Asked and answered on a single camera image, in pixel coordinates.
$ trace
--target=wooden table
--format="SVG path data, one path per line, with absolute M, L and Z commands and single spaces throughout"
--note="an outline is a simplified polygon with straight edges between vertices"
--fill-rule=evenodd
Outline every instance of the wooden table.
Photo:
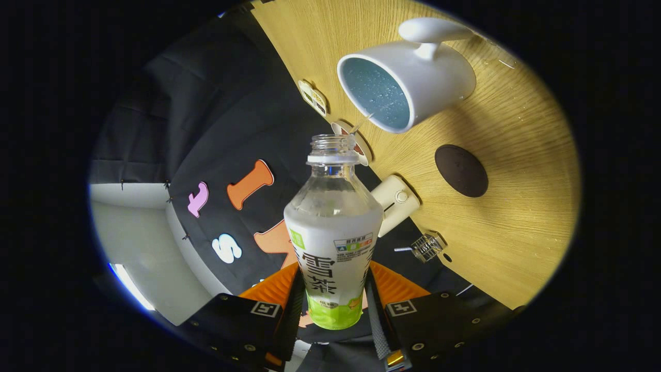
M 326 119 L 351 124 L 362 116 L 337 78 L 339 59 L 401 40 L 397 27 L 407 19 L 451 19 L 407 0 L 252 4 L 292 83 L 312 83 L 327 98 Z M 473 66 L 475 92 L 405 134 L 370 122 L 360 133 L 372 150 L 374 172 L 381 179 L 400 175 L 420 197 L 411 217 L 421 231 L 445 238 L 452 262 L 440 256 L 443 264 L 516 308 L 544 287 L 570 244 L 581 198 L 576 149 L 558 103 L 523 63 L 479 35 L 446 44 Z M 444 144 L 465 148 L 484 165 L 489 186 L 482 197 L 458 193 L 440 175 L 434 153 Z

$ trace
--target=black fabric backdrop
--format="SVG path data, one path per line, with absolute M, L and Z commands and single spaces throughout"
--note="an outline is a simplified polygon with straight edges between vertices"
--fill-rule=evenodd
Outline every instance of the black fabric backdrop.
M 192 245 L 214 275 L 238 295 L 280 270 L 286 255 L 262 252 L 253 234 L 282 220 L 284 207 L 309 177 L 305 160 L 311 137 L 329 132 L 328 123 L 301 98 L 252 16 L 234 14 L 186 35 L 142 69 L 107 118 L 89 181 L 169 180 L 173 207 Z M 236 210 L 225 189 L 246 176 L 259 159 L 268 164 L 275 182 Z M 357 165 L 356 173 L 368 189 L 380 182 L 368 167 Z M 209 199 L 195 218 L 187 209 L 188 195 L 197 194 L 201 181 L 209 187 Z M 220 234 L 231 235 L 243 250 L 232 264 L 222 262 L 212 250 L 212 240 Z M 470 283 L 440 260 L 423 265 L 410 252 L 393 251 L 419 236 L 412 220 L 406 219 L 379 239 L 374 261 L 431 292 L 458 293 L 466 288 Z M 473 306 L 491 303 L 504 308 L 476 287 L 462 296 Z M 371 335 L 367 311 L 347 330 L 328 331 L 312 324 L 299 328 L 298 337 L 306 342 L 344 340 L 342 348 L 352 349 L 347 340 Z M 376 358 L 374 352 L 361 351 L 364 345 L 356 347 L 355 358 Z

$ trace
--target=orange letter cutout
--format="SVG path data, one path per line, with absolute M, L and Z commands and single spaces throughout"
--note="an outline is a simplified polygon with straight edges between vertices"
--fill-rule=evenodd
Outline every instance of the orange letter cutout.
M 268 169 L 266 162 L 264 160 L 257 160 L 254 164 L 254 169 L 248 175 L 236 185 L 227 186 L 229 201 L 232 202 L 234 208 L 241 210 L 243 208 L 243 202 L 252 193 L 264 185 L 273 185 L 274 180 L 273 173 L 271 173 L 271 169 Z
M 294 262 L 298 262 L 298 260 L 296 260 L 296 254 L 293 252 L 292 241 L 290 240 L 289 232 L 287 232 L 287 225 L 285 225 L 284 219 L 278 222 L 277 225 L 268 229 L 267 232 L 256 232 L 253 237 L 257 246 L 263 252 L 268 254 L 287 254 L 285 262 L 282 263 L 281 269 Z

